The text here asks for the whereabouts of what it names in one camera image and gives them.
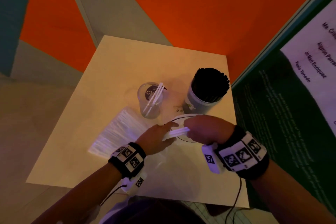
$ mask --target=black wristband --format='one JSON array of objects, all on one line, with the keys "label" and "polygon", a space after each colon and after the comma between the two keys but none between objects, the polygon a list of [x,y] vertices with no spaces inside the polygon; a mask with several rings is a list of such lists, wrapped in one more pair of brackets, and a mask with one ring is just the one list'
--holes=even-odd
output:
[{"label": "black wristband", "polygon": [[108,160],[122,174],[122,178],[135,177],[144,166],[146,153],[137,143],[129,143],[117,149]]},{"label": "black wristband", "polygon": [[[230,136],[230,138],[224,143],[224,144],[219,144],[217,149],[215,150],[216,155],[218,156],[218,158],[220,159],[220,161],[223,163],[224,167],[226,169],[228,169],[229,171],[235,171],[234,170],[234,165],[232,165],[231,167],[229,167],[225,160],[223,159],[223,157],[220,155],[220,151],[225,150],[227,148],[230,148],[234,145],[236,145],[238,142],[242,141],[242,139],[246,136],[246,132],[239,127],[238,125],[235,126],[233,134]],[[262,147],[265,151],[266,149],[264,148],[264,146],[262,146],[260,143],[257,143],[256,140],[253,138],[253,142],[256,144],[256,146],[258,147]],[[237,175],[239,175],[241,178],[247,179],[247,180],[254,180],[257,179],[258,177],[260,177],[268,168],[268,164],[270,162],[270,158],[267,154],[266,154],[260,158],[258,156],[258,149],[255,149],[256,151],[254,152],[251,149],[251,146],[247,145],[246,142],[241,142],[242,145],[244,145],[245,147],[241,150],[243,150],[246,152],[247,155],[249,155],[250,158],[254,158],[254,164],[253,166],[249,167],[245,166],[245,169],[242,170],[236,170]],[[240,164],[244,164],[244,162],[242,161],[242,159],[238,160],[235,156],[233,156],[234,161],[240,162]]]}]

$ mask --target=hand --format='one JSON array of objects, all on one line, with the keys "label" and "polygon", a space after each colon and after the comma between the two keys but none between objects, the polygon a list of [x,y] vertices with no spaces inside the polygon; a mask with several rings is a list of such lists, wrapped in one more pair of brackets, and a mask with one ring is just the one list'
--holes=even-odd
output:
[{"label": "hand", "polygon": [[197,115],[184,121],[190,131],[187,137],[202,143],[225,143],[232,135],[235,126],[221,118],[209,115]]},{"label": "hand", "polygon": [[179,125],[177,123],[171,121],[163,126],[154,125],[153,127],[147,129],[146,132],[137,139],[136,143],[141,146],[146,155],[156,154],[163,151],[176,140],[176,137],[174,137],[162,141],[164,135],[170,131],[171,127],[178,126]]}]

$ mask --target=orange wall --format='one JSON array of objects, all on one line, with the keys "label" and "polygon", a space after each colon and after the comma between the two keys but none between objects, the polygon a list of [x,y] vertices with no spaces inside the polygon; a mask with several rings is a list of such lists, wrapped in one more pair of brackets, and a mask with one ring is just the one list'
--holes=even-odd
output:
[{"label": "orange wall", "polygon": [[96,50],[75,0],[29,0],[20,39],[81,72]]},{"label": "orange wall", "polygon": [[136,0],[176,47],[227,55],[233,82],[306,0]]}]

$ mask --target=black straw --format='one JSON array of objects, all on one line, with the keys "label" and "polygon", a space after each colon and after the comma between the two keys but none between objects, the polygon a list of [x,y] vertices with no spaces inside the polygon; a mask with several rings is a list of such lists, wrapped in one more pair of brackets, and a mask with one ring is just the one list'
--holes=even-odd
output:
[{"label": "black straw", "polygon": [[191,89],[199,99],[214,103],[227,93],[229,82],[228,77],[217,69],[200,68],[191,82]]}]

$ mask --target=floor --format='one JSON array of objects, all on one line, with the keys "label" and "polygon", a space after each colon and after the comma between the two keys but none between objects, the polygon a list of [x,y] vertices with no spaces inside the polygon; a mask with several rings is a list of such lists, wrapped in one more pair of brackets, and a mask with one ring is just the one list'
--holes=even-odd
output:
[{"label": "floor", "polygon": [[[22,82],[0,75],[0,224],[31,223],[69,191],[25,181],[73,90],[71,86]],[[110,197],[93,223],[125,198],[122,194]],[[226,213],[213,218],[203,204],[185,204],[207,224],[224,222]],[[232,223],[232,214],[228,223]],[[272,214],[253,209],[237,212],[235,223],[277,222]]]}]

